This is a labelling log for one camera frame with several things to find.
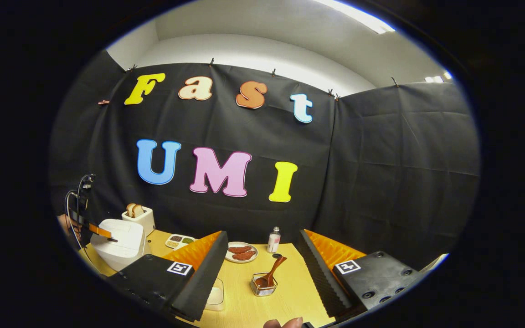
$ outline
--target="blue letter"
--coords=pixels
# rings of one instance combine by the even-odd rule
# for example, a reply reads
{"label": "blue letter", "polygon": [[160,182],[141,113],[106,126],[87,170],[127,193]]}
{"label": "blue letter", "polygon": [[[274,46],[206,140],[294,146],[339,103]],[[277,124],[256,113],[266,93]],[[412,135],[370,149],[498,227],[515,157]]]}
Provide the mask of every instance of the blue letter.
{"label": "blue letter", "polygon": [[152,185],[164,185],[173,179],[173,172],[175,171],[175,153],[181,148],[181,144],[174,141],[166,141],[161,144],[165,149],[165,164],[163,165],[163,172],[155,174],[151,169],[151,156],[153,150],[157,147],[157,143],[153,140],[141,139],[137,141],[139,148],[139,156],[137,158],[137,172],[139,176],[151,183]]}
{"label": "blue letter", "polygon": [[295,102],[293,114],[295,118],[303,123],[309,123],[313,118],[307,114],[307,108],[313,107],[313,102],[307,100],[307,95],[300,93],[298,95],[292,95],[291,100]]}

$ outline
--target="sausage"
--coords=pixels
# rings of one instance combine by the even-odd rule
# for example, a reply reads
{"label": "sausage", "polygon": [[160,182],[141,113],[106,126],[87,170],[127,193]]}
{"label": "sausage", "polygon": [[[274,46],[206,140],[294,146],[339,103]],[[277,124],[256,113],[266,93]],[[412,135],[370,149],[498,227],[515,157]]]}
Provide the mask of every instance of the sausage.
{"label": "sausage", "polygon": [[232,258],[239,261],[246,261],[250,259],[255,253],[256,251],[247,251],[245,253],[234,254]]}
{"label": "sausage", "polygon": [[244,246],[244,247],[228,247],[228,251],[235,254],[244,253],[246,251],[250,251],[250,246]]}

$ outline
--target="bread slice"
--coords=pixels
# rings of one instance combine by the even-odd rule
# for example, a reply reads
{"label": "bread slice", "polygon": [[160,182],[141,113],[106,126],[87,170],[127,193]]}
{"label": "bread slice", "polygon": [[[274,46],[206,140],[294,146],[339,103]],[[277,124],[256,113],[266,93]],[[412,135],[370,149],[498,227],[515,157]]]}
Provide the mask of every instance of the bread slice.
{"label": "bread slice", "polygon": [[137,205],[135,203],[131,203],[129,205],[127,205],[127,216],[129,216],[129,218],[133,218],[133,207]]}
{"label": "bread slice", "polygon": [[133,206],[133,218],[138,218],[143,213],[145,213],[145,211],[143,210],[143,207],[141,207],[141,205],[137,204]]}

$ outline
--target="letter m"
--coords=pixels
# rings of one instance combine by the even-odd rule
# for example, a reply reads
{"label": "letter m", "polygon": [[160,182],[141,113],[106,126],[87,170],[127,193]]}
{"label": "letter m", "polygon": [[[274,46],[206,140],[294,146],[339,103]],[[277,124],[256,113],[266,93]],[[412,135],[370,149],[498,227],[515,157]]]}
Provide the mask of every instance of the letter m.
{"label": "letter m", "polygon": [[227,181],[226,188],[222,190],[224,195],[232,197],[246,196],[244,189],[244,176],[246,174],[246,165],[252,156],[246,152],[233,152],[224,166],[220,167],[216,154],[212,148],[198,147],[194,149],[194,155],[197,157],[196,178],[190,185],[190,190],[195,193],[206,193],[206,177],[210,182],[212,191],[220,191],[224,181]]}

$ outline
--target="wooden table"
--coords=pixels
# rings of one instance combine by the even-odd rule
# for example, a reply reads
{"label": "wooden table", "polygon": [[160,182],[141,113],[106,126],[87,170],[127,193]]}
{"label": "wooden table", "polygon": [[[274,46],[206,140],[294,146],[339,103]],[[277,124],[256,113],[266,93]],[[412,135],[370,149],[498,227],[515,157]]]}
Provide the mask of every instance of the wooden table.
{"label": "wooden table", "polygon": [[[151,241],[150,253],[161,257],[172,252],[173,249],[165,246],[165,241],[170,235],[171,233],[163,231],[152,232],[147,237],[148,241]],[[330,318],[325,312],[307,266],[293,244],[279,245],[278,253],[287,257],[287,260],[274,274],[279,283],[277,290],[266,297],[254,295],[248,285],[252,274],[268,272],[276,259],[267,253],[267,245],[253,246],[258,249],[258,256],[253,261],[233,263],[224,260],[221,266],[218,278],[224,284],[225,309],[204,310],[200,321],[189,323],[202,328],[262,328],[267,320],[277,319],[284,324],[300,316],[304,322],[311,322],[315,327],[334,321],[334,318]],[[102,274],[111,276],[116,273],[98,256],[90,244],[87,245],[87,252],[94,266]],[[90,264],[83,251],[80,250],[79,253],[85,262]]]}

